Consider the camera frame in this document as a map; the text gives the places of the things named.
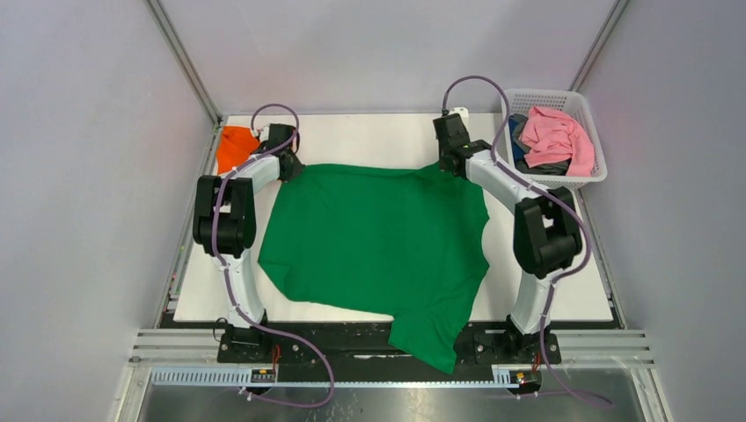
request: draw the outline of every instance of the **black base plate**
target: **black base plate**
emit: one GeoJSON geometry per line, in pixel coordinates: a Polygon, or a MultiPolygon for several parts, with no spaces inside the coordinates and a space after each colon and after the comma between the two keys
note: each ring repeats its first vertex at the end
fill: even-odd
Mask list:
{"type": "MultiPolygon", "coordinates": [[[[262,318],[267,323],[267,315],[262,318]]],[[[254,363],[271,360],[273,339],[264,331],[225,324],[217,348],[218,363],[254,363]]]]}
{"type": "MultiPolygon", "coordinates": [[[[538,343],[517,355],[505,353],[498,342],[499,336],[500,334],[493,333],[479,333],[474,335],[474,353],[477,363],[530,365],[534,362],[535,357],[540,354],[538,343]]],[[[553,365],[562,363],[557,336],[550,333],[545,336],[544,341],[546,357],[549,359],[549,363],[553,365]]]]}

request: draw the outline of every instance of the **gray floor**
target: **gray floor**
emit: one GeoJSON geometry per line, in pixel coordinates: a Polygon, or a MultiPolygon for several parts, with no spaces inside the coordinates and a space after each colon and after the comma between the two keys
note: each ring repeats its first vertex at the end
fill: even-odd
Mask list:
{"type": "MultiPolygon", "coordinates": [[[[150,386],[143,421],[495,421],[631,422],[644,420],[632,380],[623,370],[573,370],[569,382],[612,399],[616,408],[600,411],[572,397],[500,399],[492,389],[338,389],[327,406],[309,411],[256,401],[247,403],[237,389],[150,386]]],[[[543,391],[555,390],[547,376],[543,391]]],[[[274,389],[272,397],[310,402],[324,396],[317,389],[274,389]]]]}

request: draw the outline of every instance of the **clothing pile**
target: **clothing pile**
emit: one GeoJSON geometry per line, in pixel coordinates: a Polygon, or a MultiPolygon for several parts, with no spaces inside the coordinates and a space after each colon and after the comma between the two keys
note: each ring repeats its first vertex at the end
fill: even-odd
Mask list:
{"type": "Polygon", "coordinates": [[[216,152],[217,174],[223,174],[243,164],[259,144],[259,140],[248,127],[224,127],[216,152]]]}
{"type": "Polygon", "coordinates": [[[590,177],[596,152],[585,129],[569,114],[532,107],[508,119],[516,168],[527,174],[590,177]]]}

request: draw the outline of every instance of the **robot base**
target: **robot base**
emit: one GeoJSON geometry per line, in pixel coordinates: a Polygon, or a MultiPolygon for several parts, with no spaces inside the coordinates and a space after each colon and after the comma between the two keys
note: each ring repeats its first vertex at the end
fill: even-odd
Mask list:
{"type": "MultiPolygon", "coordinates": [[[[539,333],[521,333],[507,318],[508,328],[500,334],[477,333],[474,335],[474,354],[481,364],[528,364],[542,362],[539,347],[539,333]]],[[[553,365],[562,362],[557,336],[545,328],[544,342],[546,357],[553,365]]]]}
{"type": "MultiPolygon", "coordinates": [[[[267,314],[261,320],[267,324],[267,314]]],[[[218,363],[266,362],[270,359],[272,339],[264,331],[255,328],[238,328],[226,324],[217,349],[218,363]]]]}

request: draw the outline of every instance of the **gray cloth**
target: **gray cloth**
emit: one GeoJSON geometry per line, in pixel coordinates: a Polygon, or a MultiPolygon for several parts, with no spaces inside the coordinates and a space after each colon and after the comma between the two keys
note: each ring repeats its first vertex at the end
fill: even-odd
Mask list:
{"type": "Polygon", "coordinates": [[[516,168],[521,173],[526,174],[547,174],[552,176],[565,176],[567,169],[570,167],[570,160],[560,161],[558,163],[541,164],[536,167],[529,167],[526,160],[516,161],[516,168]]]}
{"type": "Polygon", "coordinates": [[[523,152],[528,153],[531,151],[531,147],[521,142],[521,134],[523,133],[523,128],[526,127],[526,122],[529,121],[529,118],[522,114],[513,114],[510,118],[517,122],[516,127],[513,128],[513,133],[510,134],[513,138],[513,142],[518,146],[518,148],[522,149],[523,152]]]}

